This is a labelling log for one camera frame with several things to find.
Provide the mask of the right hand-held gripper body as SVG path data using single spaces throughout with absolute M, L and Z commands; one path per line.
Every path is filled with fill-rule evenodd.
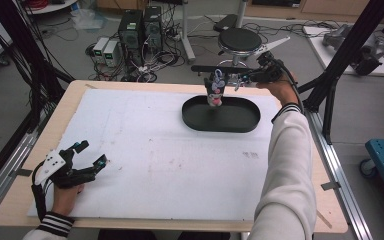
M 269 83 L 278 81 L 283 75 L 291 78 L 289 70 L 285 67 L 284 63 L 280 59 L 276 59 L 271 53 L 271 50 L 284 44 L 290 39 L 289 36 L 276 40 L 271 43 L 263 44 L 257 51 L 259 55 L 257 62 L 260 65 L 259 68 L 250 70 L 247 73 L 247 79 L 251 82 L 257 83 Z

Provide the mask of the black and pink plush toy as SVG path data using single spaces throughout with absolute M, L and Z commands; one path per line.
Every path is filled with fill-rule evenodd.
M 207 102 L 212 107 L 222 105 L 222 96 L 224 94 L 226 81 L 220 69 L 216 69 L 209 78 L 204 79 L 204 85 L 207 91 Z

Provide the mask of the black oval tray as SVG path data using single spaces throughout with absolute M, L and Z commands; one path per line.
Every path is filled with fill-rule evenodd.
M 182 105 L 182 120 L 197 131 L 247 133 L 261 119 L 256 104 L 240 97 L 224 97 L 221 106 L 210 106 L 204 95 L 194 96 Z

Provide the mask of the person's left hand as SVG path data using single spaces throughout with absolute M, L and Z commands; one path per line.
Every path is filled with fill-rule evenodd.
M 68 216 L 75 206 L 77 195 L 80 194 L 83 189 L 84 184 L 77 185 L 68 189 L 55 186 L 52 212 L 63 216 Z

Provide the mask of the black flat device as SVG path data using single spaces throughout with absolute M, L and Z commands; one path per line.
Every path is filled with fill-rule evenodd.
M 234 28 L 236 26 L 237 16 L 235 14 L 228 14 L 220 21 L 214 24 L 213 30 L 222 32 L 224 30 Z

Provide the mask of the white floor board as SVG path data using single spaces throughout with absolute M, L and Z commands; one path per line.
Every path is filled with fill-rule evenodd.
M 303 29 L 305 33 L 310 35 L 309 41 L 312 44 L 312 48 L 316 53 L 316 55 L 318 56 L 318 59 L 322 64 L 323 68 L 326 69 L 329 63 L 331 62 L 331 60 L 333 59 L 333 56 L 336 53 L 336 51 L 332 46 L 324 46 L 322 44 L 323 36 L 326 33 L 329 33 L 329 30 L 327 28 L 319 28 L 319 27 L 311 27 L 311 26 L 304 26 Z M 380 61 L 380 65 L 370 73 L 370 76 L 384 77 L 384 57 L 381 57 L 379 61 Z

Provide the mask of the white foam board mat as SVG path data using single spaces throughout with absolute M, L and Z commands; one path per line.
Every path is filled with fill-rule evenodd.
M 77 169 L 100 156 L 107 166 L 80 194 L 82 218 L 250 221 L 267 171 L 271 96 L 252 96 L 261 112 L 248 133 L 196 131 L 182 120 L 187 93 L 87 90 L 59 146 L 86 140 Z

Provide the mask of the grey machine part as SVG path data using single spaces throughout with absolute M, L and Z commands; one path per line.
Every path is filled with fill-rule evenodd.
M 339 47 L 344 42 L 344 40 L 346 39 L 346 37 L 348 36 L 351 29 L 352 29 L 351 26 L 344 24 L 338 29 L 331 31 L 329 33 L 326 33 L 323 36 L 322 44 L 324 46 L 331 46 L 335 50 L 338 50 Z

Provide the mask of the wooden drawer cabinet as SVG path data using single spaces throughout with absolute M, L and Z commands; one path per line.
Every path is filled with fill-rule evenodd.
M 256 5 L 248 1 L 245 15 L 248 17 L 334 20 L 355 22 L 369 0 L 301 0 L 298 7 Z

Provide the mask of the grey power supply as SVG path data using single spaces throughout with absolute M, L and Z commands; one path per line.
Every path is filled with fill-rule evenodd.
M 116 67 L 120 60 L 118 42 L 110 40 L 103 52 L 106 65 L 108 67 Z
M 94 54 L 94 60 L 98 64 L 104 64 L 105 63 L 105 58 L 104 58 L 103 52 L 106 48 L 108 41 L 109 41 L 108 37 L 101 37 L 92 49 L 93 54 Z

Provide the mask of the black machine part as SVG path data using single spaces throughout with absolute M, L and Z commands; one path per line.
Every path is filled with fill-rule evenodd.
M 371 34 L 357 52 L 350 66 L 360 76 L 369 75 L 381 65 L 380 58 L 384 55 L 384 41 Z

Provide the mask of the clear plastic bag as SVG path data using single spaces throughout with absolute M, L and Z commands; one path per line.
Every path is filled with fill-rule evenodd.
M 102 29 L 107 19 L 91 9 L 76 9 L 70 12 L 76 30 Z

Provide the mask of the white round table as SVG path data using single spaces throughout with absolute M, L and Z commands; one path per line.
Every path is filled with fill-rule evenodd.
M 55 12 L 55 11 L 59 11 L 59 10 L 71 7 L 73 4 L 76 4 L 77 2 L 78 0 L 64 0 L 64 2 L 61 4 L 49 3 L 43 8 L 31 8 L 29 6 L 26 6 L 24 10 L 29 15 L 45 14 L 45 13 Z

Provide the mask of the aluminium frame rail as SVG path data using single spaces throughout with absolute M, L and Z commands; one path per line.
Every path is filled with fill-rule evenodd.
M 357 240 L 373 240 L 366 220 L 360 210 L 348 179 L 343 171 L 339 157 L 332 144 L 329 144 L 322 134 L 323 121 L 318 113 L 305 111 L 311 128 L 313 139 L 319 150 L 319 155 L 325 165 L 332 190 L 335 192 L 347 225 L 351 228 Z
M 29 112 L 0 151 L 0 201 L 17 177 L 15 171 L 22 169 L 48 120 L 49 116 L 42 111 L 38 123 L 33 124 L 33 113 Z

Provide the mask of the grey metal post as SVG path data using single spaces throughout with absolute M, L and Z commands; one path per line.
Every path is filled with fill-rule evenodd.
M 245 16 L 245 11 L 247 7 L 247 3 L 249 0 L 240 0 L 239 2 L 239 7 L 238 7 L 238 12 L 237 12 L 237 20 L 235 23 L 235 28 L 242 28 L 243 25 L 243 19 Z

